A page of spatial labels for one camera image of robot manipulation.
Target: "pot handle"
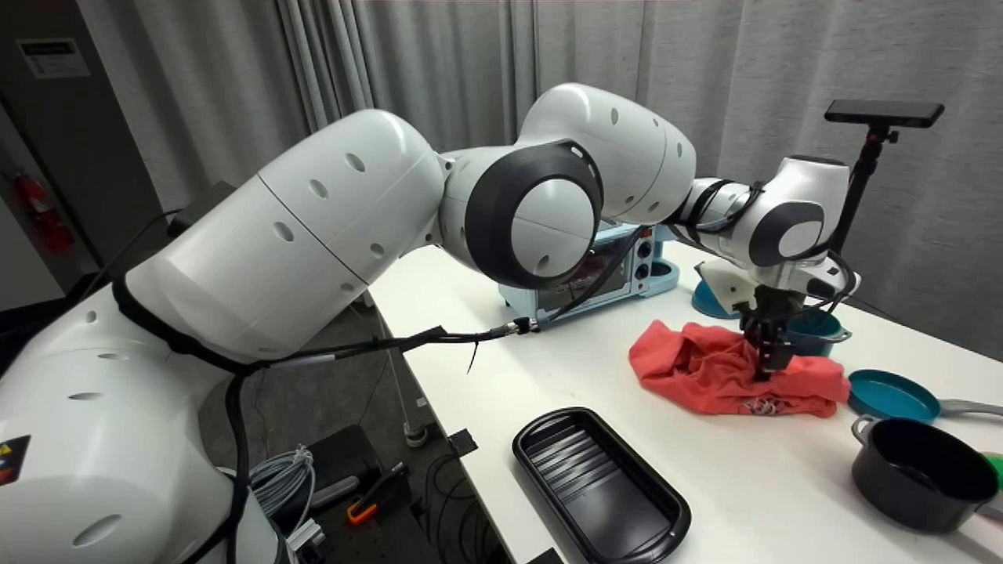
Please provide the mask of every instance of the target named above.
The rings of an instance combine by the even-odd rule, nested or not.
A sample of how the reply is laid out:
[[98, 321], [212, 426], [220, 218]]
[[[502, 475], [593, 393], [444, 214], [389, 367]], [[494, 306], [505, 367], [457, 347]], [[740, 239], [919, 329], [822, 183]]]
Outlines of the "pot handle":
[[857, 418], [853, 421], [850, 433], [856, 437], [857, 446], [867, 446], [872, 426], [877, 422], [877, 418]]

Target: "robotic hand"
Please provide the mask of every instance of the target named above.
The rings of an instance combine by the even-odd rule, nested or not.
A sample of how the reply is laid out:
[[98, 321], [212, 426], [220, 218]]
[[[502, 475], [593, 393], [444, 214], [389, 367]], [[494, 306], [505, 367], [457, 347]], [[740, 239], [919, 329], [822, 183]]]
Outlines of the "robotic hand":
[[[586, 83], [543, 95], [507, 146], [438, 156], [378, 111], [315, 130], [48, 325], [0, 378], [0, 561], [276, 561], [253, 495], [209, 466], [198, 405], [226, 372], [299, 352], [419, 245], [543, 287], [574, 275], [601, 216], [668, 222], [731, 262], [704, 279], [747, 310], [764, 372], [783, 367], [802, 296], [856, 285], [818, 253], [850, 172], [809, 156], [764, 186], [691, 172], [669, 123]], [[220, 524], [236, 524], [226, 549], [207, 544]]]

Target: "gray wall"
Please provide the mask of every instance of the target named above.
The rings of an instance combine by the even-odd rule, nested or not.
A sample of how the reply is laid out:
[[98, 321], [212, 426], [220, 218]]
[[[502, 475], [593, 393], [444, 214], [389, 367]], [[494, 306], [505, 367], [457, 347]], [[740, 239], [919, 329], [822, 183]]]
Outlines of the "gray wall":
[[[35, 77], [17, 39], [76, 39], [92, 74]], [[0, 96], [76, 216], [81, 245], [101, 262], [118, 258], [160, 204], [76, 4], [0, 4]]]

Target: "floor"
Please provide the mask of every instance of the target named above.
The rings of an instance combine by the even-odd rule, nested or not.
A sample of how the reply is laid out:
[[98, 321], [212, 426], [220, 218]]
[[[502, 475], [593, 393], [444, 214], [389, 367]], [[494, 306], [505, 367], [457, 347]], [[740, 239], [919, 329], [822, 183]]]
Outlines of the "floor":
[[[17, 317], [0, 317], [0, 372], [17, 344], [48, 325], [65, 305], [30, 306]], [[382, 334], [385, 325], [372, 306], [354, 305], [310, 344], [343, 344]], [[419, 390], [402, 355], [365, 355], [340, 362], [276, 367], [244, 385], [244, 422], [249, 459], [262, 459], [296, 446], [313, 446], [333, 433], [361, 426], [372, 446], [376, 466], [407, 464], [410, 503], [376, 517], [365, 531], [346, 531], [343, 517], [319, 519], [327, 527], [328, 561], [354, 564], [502, 564], [510, 561], [505, 541], [482, 510], [459, 464], [448, 464], [448, 441], [429, 414], [429, 440], [407, 449], [402, 390], [419, 398]], [[212, 464], [233, 464], [233, 437], [222, 414], [222, 385], [200, 410], [200, 433]]]

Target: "black pot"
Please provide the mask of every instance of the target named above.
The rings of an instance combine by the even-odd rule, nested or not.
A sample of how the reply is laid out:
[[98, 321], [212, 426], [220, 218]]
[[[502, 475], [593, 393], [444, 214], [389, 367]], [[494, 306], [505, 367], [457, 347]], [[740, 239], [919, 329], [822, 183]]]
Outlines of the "black pot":
[[853, 464], [856, 489], [887, 517], [953, 533], [995, 495], [994, 466], [966, 441], [915, 421], [856, 421], [864, 446]]

